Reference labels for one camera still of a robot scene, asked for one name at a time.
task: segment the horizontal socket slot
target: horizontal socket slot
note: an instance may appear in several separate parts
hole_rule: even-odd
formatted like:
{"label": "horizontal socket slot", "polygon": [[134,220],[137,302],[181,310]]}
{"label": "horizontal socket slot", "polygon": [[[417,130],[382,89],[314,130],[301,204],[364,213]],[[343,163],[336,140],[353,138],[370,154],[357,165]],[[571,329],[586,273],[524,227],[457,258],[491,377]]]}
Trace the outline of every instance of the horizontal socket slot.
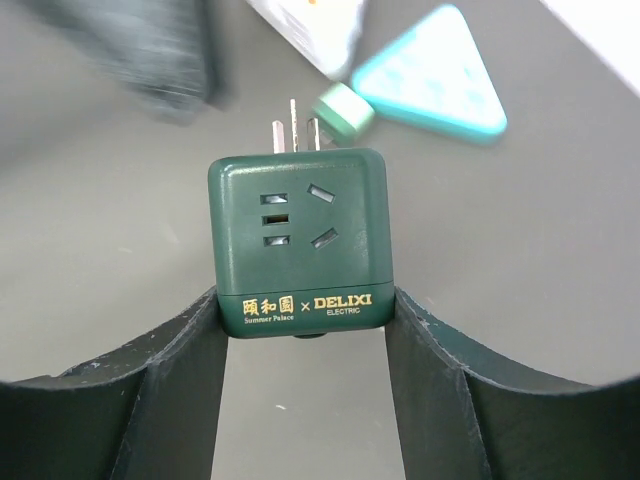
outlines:
{"label": "horizontal socket slot", "polygon": [[270,193],[269,195],[260,195],[260,203],[262,205],[272,205],[274,203],[287,203],[289,196],[286,193]]}
{"label": "horizontal socket slot", "polygon": [[277,237],[264,237],[265,247],[277,247],[280,245],[289,245],[291,239],[289,235],[280,235]]}
{"label": "horizontal socket slot", "polygon": [[311,245],[313,245],[314,248],[316,249],[322,248],[327,243],[332,242],[336,238],[338,238],[338,232],[336,232],[335,228],[330,228],[329,230],[324,232],[322,235],[320,235],[318,238],[316,238],[313,242],[311,242]]}
{"label": "horizontal socket slot", "polygon": [[307,190],[307,192],[309,192],[314,197],[318,197],[320,200],[324,200],[327,203],[333,203],[333,199],[336,198],[333,193],[327,192],[323,188],[317,187],[314,184],[309,185],[309,189]]}
{"label": "horizontal socket slot", "polygon": [[262,217],[263,225],[284,225],[285,223],[289,223],[289,215],[266,215]]}

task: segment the white triangular object with teal edge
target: white triangular object with teal edge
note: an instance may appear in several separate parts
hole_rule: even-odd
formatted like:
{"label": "white triangular object with teal edge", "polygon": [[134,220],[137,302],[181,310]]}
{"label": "white triangular object with teal edge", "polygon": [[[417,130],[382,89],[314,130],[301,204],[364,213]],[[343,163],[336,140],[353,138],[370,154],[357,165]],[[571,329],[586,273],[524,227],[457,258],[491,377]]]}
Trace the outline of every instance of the white triangular object with teal edge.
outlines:
{"label": "white triangular object with teal edge", "polygon": [[507,117],[460,10],[442,5],[358,68],[355,92],[382,115],[491,142]]}

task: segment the plug prong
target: plug prong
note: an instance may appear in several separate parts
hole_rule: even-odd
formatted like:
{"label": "plug prong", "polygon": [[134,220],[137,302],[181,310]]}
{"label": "plug prong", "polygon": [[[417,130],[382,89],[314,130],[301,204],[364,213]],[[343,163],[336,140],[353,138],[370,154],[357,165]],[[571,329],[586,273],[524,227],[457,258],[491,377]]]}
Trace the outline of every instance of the plug prong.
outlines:
{"label": "plug prong", "polygon": [[298,114],[296,113],[296,101],[291,99],[291,137],[293,140],[293,151],[297,152],[300,148],[298,145]]}
{"label": "plug prong", "polygon": [[273,130],[273,153],[284,153],[286,146],[284,144],[284,124],[280,120],[276,120],[271,124]]}
{"label": "plug prong", "polygon": [[315,117],[307,122],[307,143],[307,149],[320,150],[320,126]]}

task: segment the blurry dark object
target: blurry dark object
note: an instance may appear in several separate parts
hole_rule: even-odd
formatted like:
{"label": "blurry dark object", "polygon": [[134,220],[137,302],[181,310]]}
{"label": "blurry dark object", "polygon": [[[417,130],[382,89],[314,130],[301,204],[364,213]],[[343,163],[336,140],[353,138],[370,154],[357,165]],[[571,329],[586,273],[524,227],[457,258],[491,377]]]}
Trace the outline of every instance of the blurry dark object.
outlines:
{"label": "blurry dark object", "polygon": [[189,120],[226,90],[218,0],[13,0],[155,114]]}
{"label": "blurry dark object", "polygon": [[[209,480],[227,355],[219,315],[211,290],[60,377],[0,382],[0,478]],[[400,289],[386,342],[406,480],[640,478],[639,378],[590,387],[538,372]]]}

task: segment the power adapter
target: power adapter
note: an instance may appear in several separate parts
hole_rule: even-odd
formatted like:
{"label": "power adapter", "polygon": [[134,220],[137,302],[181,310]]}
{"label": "power adapter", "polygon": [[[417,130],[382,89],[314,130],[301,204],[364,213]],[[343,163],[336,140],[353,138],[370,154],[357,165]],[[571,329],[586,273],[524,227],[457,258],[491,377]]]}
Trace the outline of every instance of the power adapter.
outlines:
{"label": "power adapter", "polygon": [[209,168],[222,325],[235,338],[311,336],[385,325],[394,283],[385,163],[367,148],[300,151],[273,122],[274,154]]}

